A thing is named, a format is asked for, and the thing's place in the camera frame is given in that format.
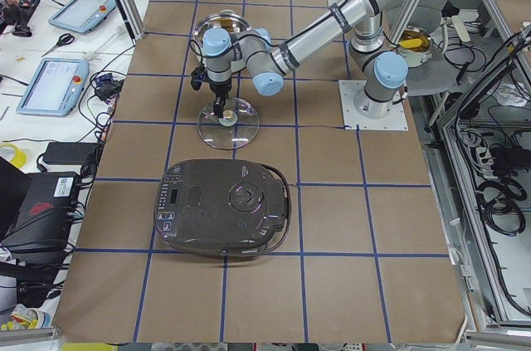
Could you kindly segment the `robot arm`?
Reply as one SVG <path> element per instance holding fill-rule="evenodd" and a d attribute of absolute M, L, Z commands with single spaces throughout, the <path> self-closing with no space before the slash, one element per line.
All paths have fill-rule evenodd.
<path fill-rule="evenodd" d="M 263 28 L 240 33 L 210 28 L 203 35 L 202 59 L 191 74 L 191 86 L 199 90 L 202 84 L 209 84 L 216 95 L 214 112 L 222 116 L 231 89 L 231 65 L 243 61 L 258 93 L 276 95 L 284 86 L 284 77 L 304 60 L 356 25 L 377 17 L 392 1 L 338 0 L 322 17 L 279 45 L 270 43 Z"/>

